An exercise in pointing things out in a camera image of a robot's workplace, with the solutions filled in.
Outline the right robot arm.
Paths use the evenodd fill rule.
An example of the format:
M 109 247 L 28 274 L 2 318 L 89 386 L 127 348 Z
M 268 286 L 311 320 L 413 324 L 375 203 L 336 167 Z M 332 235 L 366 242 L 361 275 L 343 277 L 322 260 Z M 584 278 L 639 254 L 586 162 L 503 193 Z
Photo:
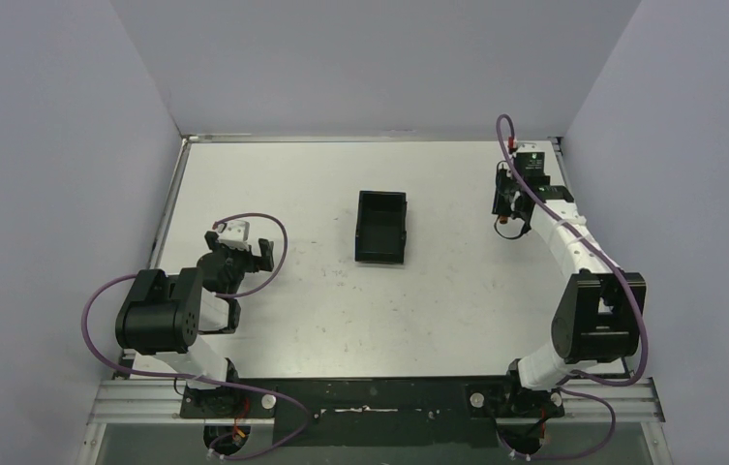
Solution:
M 522 223 L 518 238 L 534 232 L 559 265 L 566 285 L 548 342 L 511 368 L 518 378 L 499 388 L 501 406 L 526 413 L 538 390 L 550 390 L 589 368 L 636 354 L 635 315 L 643 310 L 646 283 L 617 266 L 599 247 L 569 190 L 553 183 L 541 151 L 519 151 L 500 162 L 492 213 L 497 225 Z

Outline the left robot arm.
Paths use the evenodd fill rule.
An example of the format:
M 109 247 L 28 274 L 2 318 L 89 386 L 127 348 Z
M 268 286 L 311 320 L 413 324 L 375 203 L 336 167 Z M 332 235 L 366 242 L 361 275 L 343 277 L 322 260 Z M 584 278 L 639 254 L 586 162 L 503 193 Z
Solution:
M 261 238 L 258 252 L 248 242 L 249 225 L 239 221 L 204 235 L 208 252 L 197 264 L 168 275 L 159 268 L 140 271 L 117 315 L 115 336 L 124 349 L 153 356 L 175 374 L 190 374 L 189 388 L 204 390 L 202 404 L 218 418 L 233 415 L 240 389 L 238 374 L 206 334 L 233 334 L 241 305 L 234 296 L 248 274 L 274 270 L 274 243 Z

